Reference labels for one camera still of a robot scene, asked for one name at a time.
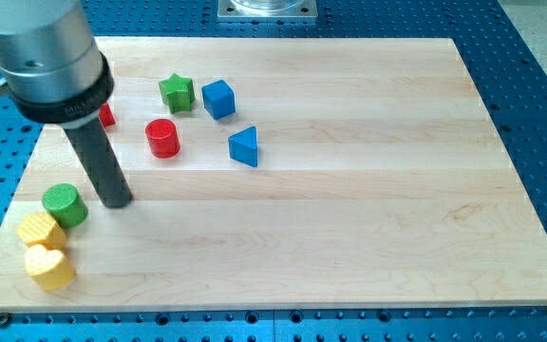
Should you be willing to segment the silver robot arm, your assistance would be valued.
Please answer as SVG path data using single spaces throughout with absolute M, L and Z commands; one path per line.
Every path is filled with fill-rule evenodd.
M 79 0 L 0 0 L 0 71 L 27 119 L 77 128 L 113 90 Z

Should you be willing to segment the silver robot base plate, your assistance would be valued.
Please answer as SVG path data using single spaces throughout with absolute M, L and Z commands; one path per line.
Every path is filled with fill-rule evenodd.
M 314 19 L 316 0 L 218 0 L 220 19 Z

